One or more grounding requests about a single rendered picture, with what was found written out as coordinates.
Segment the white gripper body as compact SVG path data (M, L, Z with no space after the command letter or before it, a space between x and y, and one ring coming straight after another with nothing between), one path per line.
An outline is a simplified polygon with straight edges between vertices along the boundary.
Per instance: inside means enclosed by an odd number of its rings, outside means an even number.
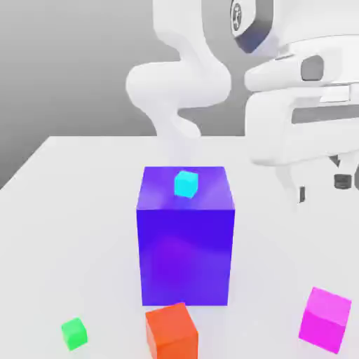
M359 117L292 123L296 108L359 104L359 89L287 88L253 94L245 108L250 159L267 166L359 151Z

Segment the small cyan cube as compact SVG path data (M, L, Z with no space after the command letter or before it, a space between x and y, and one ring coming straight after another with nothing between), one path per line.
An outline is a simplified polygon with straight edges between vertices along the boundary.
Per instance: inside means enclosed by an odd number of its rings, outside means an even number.
M193 198L198 191L198 174L185 170L179 171L174 180L174 194Z

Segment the medium magenta cube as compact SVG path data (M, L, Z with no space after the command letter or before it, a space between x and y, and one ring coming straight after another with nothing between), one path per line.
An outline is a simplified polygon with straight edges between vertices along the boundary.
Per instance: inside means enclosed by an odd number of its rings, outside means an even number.
M338 354L351 303L350 299L313 287L304 309L299 338Z

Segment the medium orange cube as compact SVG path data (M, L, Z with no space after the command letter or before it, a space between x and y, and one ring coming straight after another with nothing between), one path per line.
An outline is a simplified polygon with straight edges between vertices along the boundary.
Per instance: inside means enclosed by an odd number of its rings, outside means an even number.
M152 359L198 359L198 331L184 303L145 313Z

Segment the small green cube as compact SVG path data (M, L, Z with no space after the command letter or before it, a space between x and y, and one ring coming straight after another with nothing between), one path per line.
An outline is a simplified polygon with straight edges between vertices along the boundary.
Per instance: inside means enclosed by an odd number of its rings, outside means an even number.
M80 318L73 318L61 325L62 337L69 351L73 351L88 342L86 327Z

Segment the large purple box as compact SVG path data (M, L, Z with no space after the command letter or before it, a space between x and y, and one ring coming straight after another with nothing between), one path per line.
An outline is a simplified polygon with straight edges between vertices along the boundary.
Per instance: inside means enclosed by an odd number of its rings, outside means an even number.
M174 194L181 167L144 168L137 237L142 303L225 306L235 205L223 167L188 167L198 174L193 198Z

